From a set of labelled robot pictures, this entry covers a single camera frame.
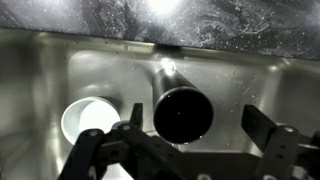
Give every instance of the granite countertop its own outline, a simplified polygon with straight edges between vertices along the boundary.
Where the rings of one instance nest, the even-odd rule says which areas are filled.
[[[316,0],[0,0],[0,27],[320,59]]]

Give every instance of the sink basin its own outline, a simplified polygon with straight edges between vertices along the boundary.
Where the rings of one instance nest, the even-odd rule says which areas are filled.
[[[215,110],[209,132],[179,145],[181,151],[259,154],[240,126],[245,104],[305,135],[320,127],[318,62],[11,29],[0,31],[0,47],[3,178],[58,177],[72,148],[60,119],[80,98],[106,97],[122,120],[141,102],[143,131],[152,132],[150,82],[168,62],[208,96]],[[113,168],[107,176],[123,174]]]

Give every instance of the screw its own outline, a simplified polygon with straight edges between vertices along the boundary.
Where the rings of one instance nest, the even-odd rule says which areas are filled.
[[[127,131],[127,130],[129,130],[129,129],[130,129],[130,126],[129,126],[129,125],[123,126],[123,130]]]
[[[294,129],[291,127],[285,127],[284,130],[286,130],[287,132],[293,132]]]
[[[263,180],[277,180],[277,178],[270,174],[266,174],[263,176]]]
[[[199,174],[197,180],[211,180],[208,174]]]
[[[90,131],[90,136],[96,136],[96,135],[98,135],[98,131],[96,130]]]

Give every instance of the black cylinder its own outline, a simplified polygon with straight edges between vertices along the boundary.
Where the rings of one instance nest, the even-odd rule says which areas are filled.
[[[154,126],[169,142],[186,144],[210,128],[213,108],[209,99],[177,71],[161,70],[153,78]]]

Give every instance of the white cup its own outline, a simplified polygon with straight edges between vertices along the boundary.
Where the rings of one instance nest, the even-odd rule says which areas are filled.
[[[75,144],[79,134],[87,129],[110,132],[120,116],[113,105],[100,97],[87,97],[72,103],[63,113],[61,128],[66,139]]]

